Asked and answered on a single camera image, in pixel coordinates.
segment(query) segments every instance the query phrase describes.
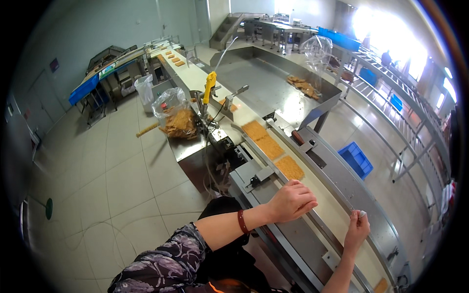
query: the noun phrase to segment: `hand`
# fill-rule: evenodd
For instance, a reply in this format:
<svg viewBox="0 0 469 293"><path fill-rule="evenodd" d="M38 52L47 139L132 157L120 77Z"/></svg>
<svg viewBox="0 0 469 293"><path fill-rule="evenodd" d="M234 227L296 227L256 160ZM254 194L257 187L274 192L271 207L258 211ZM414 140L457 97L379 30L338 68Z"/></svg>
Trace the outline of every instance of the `hand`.
<svg viewBox="0 0 469 293"><path fill-rule="evenodd" d="M359 219L360 211L353 210L350 215L350 225L347 235L345 235L344 254L349 253L355 257L363 241L370 234L370 223L368 215L364 215Z"/></svg>
<svg viewBox="0 0 469 293"><path fill-rule="evenodd" d="M288 222L318 206L316 197L298 180L290 180L266 204L271 223Z"/></svg>

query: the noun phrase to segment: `door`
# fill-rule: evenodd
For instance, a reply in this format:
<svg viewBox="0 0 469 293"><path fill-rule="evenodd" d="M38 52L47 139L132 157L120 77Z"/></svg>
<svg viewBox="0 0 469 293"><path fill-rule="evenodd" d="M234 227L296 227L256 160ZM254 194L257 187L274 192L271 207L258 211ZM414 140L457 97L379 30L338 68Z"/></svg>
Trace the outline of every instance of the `door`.
<svg viewBox="0 0 469 293"><path fill-rule="evenodd" d="M37 130L36 133L41 139L43 139L45 134L52 128L54 123L51 117L45 111L41 100L36 95L36 92L32 87L26 93L26 104L27 109L24 113L27 116L26 122L28 123L31 130Z"/></svg>
<svg viewBox="0 0 469 293"><path fill-rule="evenodd" d="M158 2L163 35L177 36L182 45L191 46L195 42L193 31L197 32L195 5L193 0L156 0Z"/></svg>
<svg viewBox="0 0 469 293"><path fill-rule="evenodd" d="M41 101L42 107L52 121L54 123L59 121L63 114L65 114L65 110L55 95L52 85L46 76L45 70L39 74L39 77L33 83L32 88Z"/></svg>
<svg viewBox="0 0 469 293"><path fill-rule="evenodd" d="M210 24L208 22L207 0L194 0L194 3L196 6L199 42L208 44L210 39Z"/></svg>

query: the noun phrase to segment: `forearm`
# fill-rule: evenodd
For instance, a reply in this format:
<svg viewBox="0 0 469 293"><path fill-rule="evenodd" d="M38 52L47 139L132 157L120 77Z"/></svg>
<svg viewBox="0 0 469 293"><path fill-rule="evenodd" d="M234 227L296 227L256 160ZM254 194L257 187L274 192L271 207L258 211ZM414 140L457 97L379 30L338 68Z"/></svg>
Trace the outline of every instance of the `forearm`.
<svg viewBox="0 0 469 293"><path fill-rule="evenodd" d="M344 251L340 263L321 293L346 293L355 266L355 253Z"/></svg>
<svg viewBox="0 0 469 293"><path fill-rule="evenodd" d="M264 204L245 210L243 214L248 230L271 223L271 217ZM211 250L222 248L243 235L236 212L206 217L194 225Z"/></svg>

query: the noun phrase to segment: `blue plastic bin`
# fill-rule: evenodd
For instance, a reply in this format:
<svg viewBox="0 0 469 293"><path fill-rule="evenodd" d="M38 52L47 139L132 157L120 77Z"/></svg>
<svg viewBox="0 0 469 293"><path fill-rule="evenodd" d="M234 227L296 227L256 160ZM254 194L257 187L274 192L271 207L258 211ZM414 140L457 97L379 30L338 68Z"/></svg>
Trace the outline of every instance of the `blue plastic bin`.
<svg viewBox="0 0 469 293"><path fill-rule="evenodd" d="M370 161L355 142L351 142L346 147L340 149L338 153L362 180L373 170Z"/></svg>
<svg viewBox="0 0 469 293"><path fill-rule="evenodd" d="M334 30L328 30L325 28L318 28L318 35L326 38L330 38L333 44L340 46L344 49L351 51L358 51L360 48L360 42L354 39L347 37L344 34L336 32Z"/></svg>
<svg viewBox="0 0 469 293"><path fill-rule="evenodd" d="M394 105L394 107L396 107L396 109L400 112L402 110L402 101L395 95L393 94L393 96L391 97L391 104Z"/></svg>
<svg viewBox="0 0 469 293"><path fill-rule="evenodd" d="M376 86L376 83L378 82L378 78L376 77L376 74L374 74L368 68L362 67L358 75L360 75L361 78L366 80L366 82L371 84L372 86Z"/></svg>

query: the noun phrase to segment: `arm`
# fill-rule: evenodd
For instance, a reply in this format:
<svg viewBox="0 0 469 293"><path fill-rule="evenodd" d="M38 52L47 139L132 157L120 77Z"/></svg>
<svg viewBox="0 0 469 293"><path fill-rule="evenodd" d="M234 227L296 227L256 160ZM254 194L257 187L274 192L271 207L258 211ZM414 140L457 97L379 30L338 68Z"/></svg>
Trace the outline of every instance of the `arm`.
<svg viewBox="0 0 469 293"><path fill-rule="evenodd" d="M316 197L298 180L290 180L266 204L244 211L252 230L274 222L287 222L316 207ZM171 291L192 285L207 245L219 249L243 234L237 213L214 215L177 229L156 250L142 252L111 283L108 292Z"/></svg>
<svg viewBox="0 0 469 293"><path fill-rule="evenodd" d="M345 236L344 253L337 269L327 281L321 293L346 293L348 291L355 265L355 256L370 233L368 216L364 215L358 219L359 213L359 210L353 210L350 215L350 226Z"/></svg>
<svg viewBox="0 0 469 293"><path fill-rule="evenodd" d="M316 207L316 197L298 180L290 180L266 204L244 211L244 223L248 230L276 223L288 222ZM232 242L243 232L237 213L215 215L198 220L194 225L212 250Z"/></svg>

